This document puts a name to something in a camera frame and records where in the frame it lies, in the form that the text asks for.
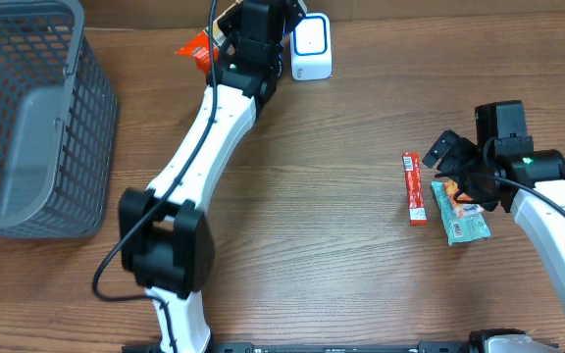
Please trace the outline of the teal wet wipes pack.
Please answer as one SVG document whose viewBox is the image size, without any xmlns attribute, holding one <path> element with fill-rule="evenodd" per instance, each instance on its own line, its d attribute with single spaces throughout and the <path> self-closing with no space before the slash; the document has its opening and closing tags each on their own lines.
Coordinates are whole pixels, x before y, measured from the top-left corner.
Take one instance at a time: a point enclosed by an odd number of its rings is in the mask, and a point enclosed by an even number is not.
<svg viewBox="0 0 565 353">
<path fill-rule="evenodd" d="M 491 231 L 483 217 L 483 207 L 457 203 L 453 199 L 458 191 L 454 181 L 432 181 L 431 189 L 450 246 L 491 237 Z"/>
</svg>

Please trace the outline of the brown biscuit packet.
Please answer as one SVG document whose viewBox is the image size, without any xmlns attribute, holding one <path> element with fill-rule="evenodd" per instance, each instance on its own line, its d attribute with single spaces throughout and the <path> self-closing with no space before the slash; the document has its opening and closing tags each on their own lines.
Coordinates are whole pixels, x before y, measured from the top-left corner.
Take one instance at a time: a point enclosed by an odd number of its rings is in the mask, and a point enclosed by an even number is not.
<svg viewBox="0 0 565 353">
<path fill-rule="evenodd" d="M 213 38 L 214 58 L 218 59 L 220 47 L 227 39 L 227 32 L 229 32 L 228 29 L 222 29 L 220 22 L 224 17 L 236 12 L 241 5 L 242 0 L 233 1 L 216 19 L 213 20 L 212 26 L 206 26 L 202 29 L 189 42 L 184 44 L 182 48 L 177 50 L 175 54 L 182 57 L 192 58 L 197 69 L 204 74 L 208 74 L 211 69 L 209 39 Z"/>
</svg>

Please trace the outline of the orange tissue pack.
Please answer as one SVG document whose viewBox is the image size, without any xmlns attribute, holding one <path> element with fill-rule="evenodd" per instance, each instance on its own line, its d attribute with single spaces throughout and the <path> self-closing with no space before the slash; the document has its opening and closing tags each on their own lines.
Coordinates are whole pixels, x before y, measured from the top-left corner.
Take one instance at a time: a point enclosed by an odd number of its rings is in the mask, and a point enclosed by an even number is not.
<svg viewBox="0 0 565 353">
<path fill-rule="evenodd" d="M 474 203 L 472 197 L 461 191 L 455 181 L 447 180 L 442 186 L 448 197 L 452 212 L 456 217 L 474 217 L 484 210 L 481 205 Z"/>
</svg>

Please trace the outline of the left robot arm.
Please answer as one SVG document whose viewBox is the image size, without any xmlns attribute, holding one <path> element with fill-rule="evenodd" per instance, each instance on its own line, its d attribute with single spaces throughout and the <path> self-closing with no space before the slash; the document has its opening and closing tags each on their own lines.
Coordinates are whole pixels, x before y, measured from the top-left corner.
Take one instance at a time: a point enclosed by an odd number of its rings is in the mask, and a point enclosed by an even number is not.
<svg viewBox="0 0 565 353">
<path fill-rule="evenodd" d="M 144 352 L 208 352 L 202 289 L 215 245 L 207 213 L 224 169 L 283 72 L 283 39 L 306 18 L 301 0 L 237 1 L 203 32 L 209 61 L 199 111 L 179 149 L 143 191 L 127 189 L 119 202 L 115 256 L 143 287 L 161 331 Z"/>
</svg>

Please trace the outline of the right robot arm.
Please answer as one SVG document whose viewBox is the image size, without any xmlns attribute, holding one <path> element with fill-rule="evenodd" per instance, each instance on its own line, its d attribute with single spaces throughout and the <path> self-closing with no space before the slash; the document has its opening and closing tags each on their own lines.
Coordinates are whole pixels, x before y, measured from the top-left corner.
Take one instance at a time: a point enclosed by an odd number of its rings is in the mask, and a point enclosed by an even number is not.
<svg viewBox="0 0 565 353">
<path fill-rule="evenodd" d="M 444 131 L 422 162 L 487 211 L 511 214 L 534 245 L 565 314 L 565 157 L 536 150 L 522 101 L 475 109 L 477 139 Z"/>
</svg>

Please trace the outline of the red snack packet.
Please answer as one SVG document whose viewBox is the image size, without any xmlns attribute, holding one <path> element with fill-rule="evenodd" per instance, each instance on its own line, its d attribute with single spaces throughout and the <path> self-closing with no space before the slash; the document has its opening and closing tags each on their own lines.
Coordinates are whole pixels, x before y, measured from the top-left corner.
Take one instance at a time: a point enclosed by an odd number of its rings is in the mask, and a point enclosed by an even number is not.
<svg viewBox="0 0 565 353">
<path fill-rule="evenodd" d="M 427 216 L 421 182 L 420 155 L 417 152 L 402 154 L 411 226 L 425 226 Z"/>
</svg>

